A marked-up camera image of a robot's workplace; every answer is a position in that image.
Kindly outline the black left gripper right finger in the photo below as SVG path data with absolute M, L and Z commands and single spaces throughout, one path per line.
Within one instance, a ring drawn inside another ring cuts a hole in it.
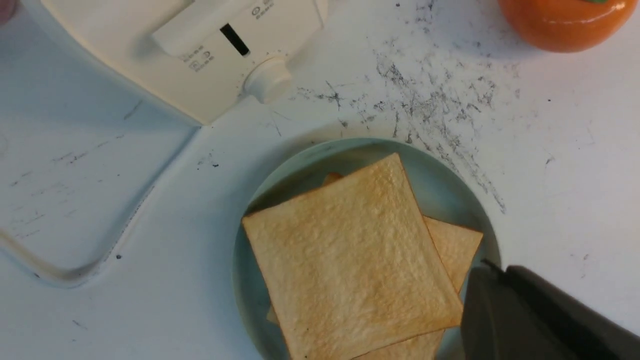
M 508 266 L 505 278 L 553 338 L 579 360 L 637 360 L 640 357 L 638 335 L 530 269 Z

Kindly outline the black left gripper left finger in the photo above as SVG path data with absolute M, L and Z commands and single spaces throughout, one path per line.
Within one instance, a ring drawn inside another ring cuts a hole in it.
M 489 267 L 468 274 L 461 338 L 467 360 L 576 360 Z

